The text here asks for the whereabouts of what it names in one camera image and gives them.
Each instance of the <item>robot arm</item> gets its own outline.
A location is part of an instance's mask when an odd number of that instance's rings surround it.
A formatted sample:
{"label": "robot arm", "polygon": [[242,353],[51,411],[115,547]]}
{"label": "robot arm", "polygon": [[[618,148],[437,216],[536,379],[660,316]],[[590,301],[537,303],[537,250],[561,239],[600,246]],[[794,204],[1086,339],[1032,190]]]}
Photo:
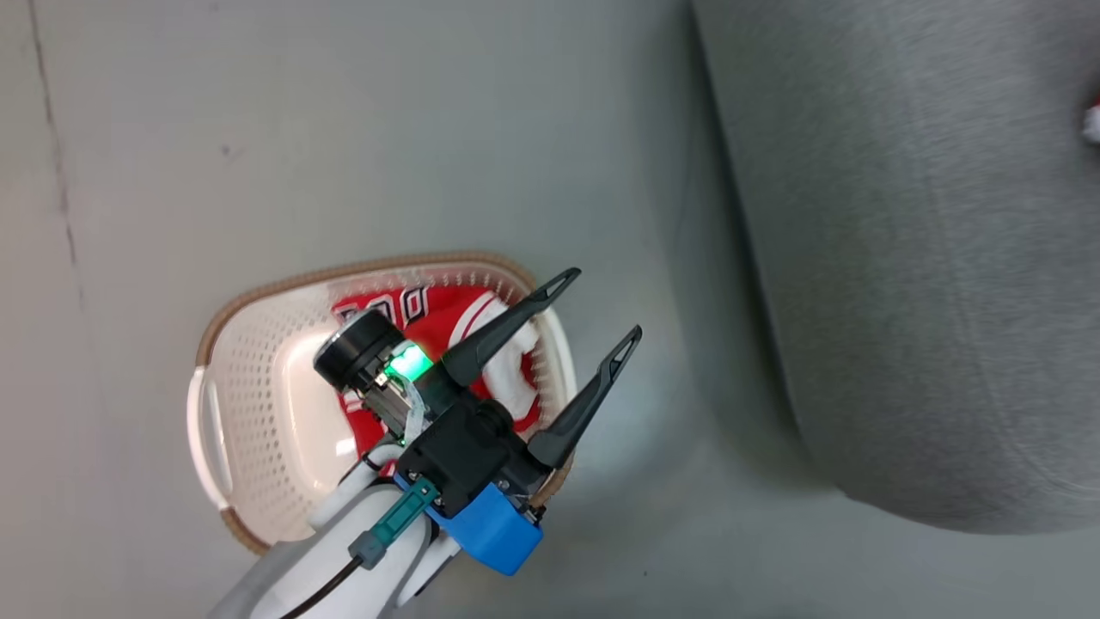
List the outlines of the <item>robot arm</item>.
{"label": "robot arm", "polygon": [[[570,268],[552,278],[436,365],[422,355],[410,363],[415,345],[380,314],[364,313],[337,332],[315,369],[337,389],[359,393],[393,443],[372,451],[315,511],[314,537],[273,548],[211,617],[377,617],[416,595],[460,549],[515,574],[542,539],[544,510],[530,506],[531,495],[564,465],[641,329],[612,350],[596,377],[529,444],[503,406],[479,400],[469,388],[580,273]],[[406,422],[421,417],[429,425],[400,452],[396,486],[372,486],[371,457],[380,450],[397,455]],[[441,530],[435,541],[431,521]]]}

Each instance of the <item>basket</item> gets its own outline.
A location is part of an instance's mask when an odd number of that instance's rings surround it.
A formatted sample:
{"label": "basket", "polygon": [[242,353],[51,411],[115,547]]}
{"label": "basket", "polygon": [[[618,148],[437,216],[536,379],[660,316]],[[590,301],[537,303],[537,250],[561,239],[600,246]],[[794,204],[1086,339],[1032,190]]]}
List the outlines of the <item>basket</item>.
{"label": "basket", "polygon": [[[263,554],[308,538],[307,516],[355,464],[351,428],[314,355],[339,328],[339,299],[399,286],[483,285],[507,303],[537,287],[529,273],[487,253],[447,253],[353,264],[277,281],[230,301],[207,328],[187,398],[199,482],[233,535]],[[569,344],[552,309],[534,319],[532,371],[546,428],[576,395]],[[531,498],[543,505],[570,463]]]}

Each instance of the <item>blue mount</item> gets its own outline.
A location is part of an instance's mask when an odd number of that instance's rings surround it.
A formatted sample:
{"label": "blue mount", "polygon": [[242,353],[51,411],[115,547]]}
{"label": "blue mount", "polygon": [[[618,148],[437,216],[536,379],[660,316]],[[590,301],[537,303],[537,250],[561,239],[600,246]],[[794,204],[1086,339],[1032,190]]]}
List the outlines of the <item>blue mount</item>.
{"label": "blue mount", "polygon": [[[395,475],[394,482],[402,490],[410,488],[404,475]],[[454,518],[443,518],[432,507],[426,513],[470,556],[505,576],[514,575],[542,541],[542,529],[520,516],[493,485]]]}

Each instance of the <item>basket handle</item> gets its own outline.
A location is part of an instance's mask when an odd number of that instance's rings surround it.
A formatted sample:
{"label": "basket handle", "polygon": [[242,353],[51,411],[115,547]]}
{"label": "basket handle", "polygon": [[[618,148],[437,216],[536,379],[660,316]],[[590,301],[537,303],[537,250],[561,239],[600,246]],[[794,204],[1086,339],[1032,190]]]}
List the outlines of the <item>basket handle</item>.
{"label": "basket handle", "polygon": [[[229,508],[229,500],[226,499],[227,493],[222,491],[222,488],[232,488],[232,482],[229,476],[226,440],[222,436],[217,391],[212,382],[206,380],[205,375],[205,367],[195,368],[190,387],[187,389],[187,442],[190,444],[191,461],[195,463],[195,473],[199,476],[202,490],[206,491],[210,502],[217,506],[219,510],[224,510]],[[204,421],[208,418],[210,423],[207,428],[212,427],[211,430],[217,433],[218,449],[215,462],[217,462],[219,477],[222,480],[221,484],[215,477],[210,464],[211,458],[207,454],[206,443],[204,442]]]}

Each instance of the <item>gray cushion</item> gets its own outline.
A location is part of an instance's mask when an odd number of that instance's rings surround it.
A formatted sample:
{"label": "gray cushion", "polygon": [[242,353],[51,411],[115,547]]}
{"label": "gray cushion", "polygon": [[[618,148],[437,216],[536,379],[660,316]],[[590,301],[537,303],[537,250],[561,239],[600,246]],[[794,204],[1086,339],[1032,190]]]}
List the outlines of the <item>gray cushion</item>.
{"label": "gray cushion", "polygon": [[820,465],[937,527],[1100,521],[1100,2],[696,10]]}

